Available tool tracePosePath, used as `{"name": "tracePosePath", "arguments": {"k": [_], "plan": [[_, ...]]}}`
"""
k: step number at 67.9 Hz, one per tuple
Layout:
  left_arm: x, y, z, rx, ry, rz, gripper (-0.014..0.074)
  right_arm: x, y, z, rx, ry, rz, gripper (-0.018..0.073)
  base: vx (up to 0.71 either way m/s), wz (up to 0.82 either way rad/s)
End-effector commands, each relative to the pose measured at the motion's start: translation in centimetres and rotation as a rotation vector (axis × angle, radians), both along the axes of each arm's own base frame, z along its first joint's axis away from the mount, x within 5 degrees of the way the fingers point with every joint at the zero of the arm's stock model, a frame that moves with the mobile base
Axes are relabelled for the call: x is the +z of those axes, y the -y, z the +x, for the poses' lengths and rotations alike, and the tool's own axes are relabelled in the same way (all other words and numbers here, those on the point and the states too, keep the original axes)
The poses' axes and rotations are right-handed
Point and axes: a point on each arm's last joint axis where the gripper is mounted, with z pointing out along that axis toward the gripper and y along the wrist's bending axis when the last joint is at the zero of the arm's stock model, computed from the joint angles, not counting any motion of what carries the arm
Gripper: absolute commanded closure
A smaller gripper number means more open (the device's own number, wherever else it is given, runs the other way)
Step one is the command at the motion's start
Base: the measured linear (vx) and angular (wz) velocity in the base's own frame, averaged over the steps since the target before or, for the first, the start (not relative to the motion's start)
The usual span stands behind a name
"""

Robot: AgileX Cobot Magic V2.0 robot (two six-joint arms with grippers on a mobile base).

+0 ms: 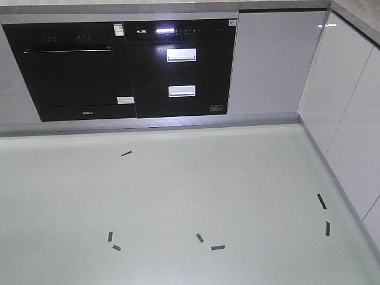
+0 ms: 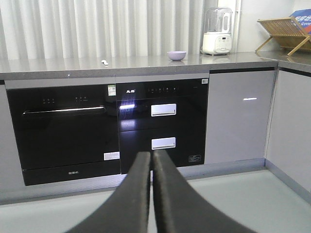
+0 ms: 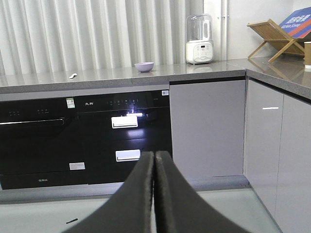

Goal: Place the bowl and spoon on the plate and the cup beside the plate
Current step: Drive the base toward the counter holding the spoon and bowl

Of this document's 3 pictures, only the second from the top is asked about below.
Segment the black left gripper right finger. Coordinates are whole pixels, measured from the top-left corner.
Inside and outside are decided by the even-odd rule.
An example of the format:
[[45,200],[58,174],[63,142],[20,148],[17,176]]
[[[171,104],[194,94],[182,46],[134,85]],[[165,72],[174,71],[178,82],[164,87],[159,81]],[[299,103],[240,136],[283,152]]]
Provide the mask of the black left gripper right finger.
[[159,233],[251,233],[199,195],[164,150],[153,152],[153,197]]

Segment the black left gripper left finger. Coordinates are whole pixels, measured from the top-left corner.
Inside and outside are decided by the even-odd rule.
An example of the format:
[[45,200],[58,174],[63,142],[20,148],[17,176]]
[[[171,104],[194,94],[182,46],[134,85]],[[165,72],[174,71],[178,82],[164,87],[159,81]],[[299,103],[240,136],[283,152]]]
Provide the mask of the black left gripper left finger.
[[139,152],[113,194],[69,233],[146,233],[150,203],[151,153]]

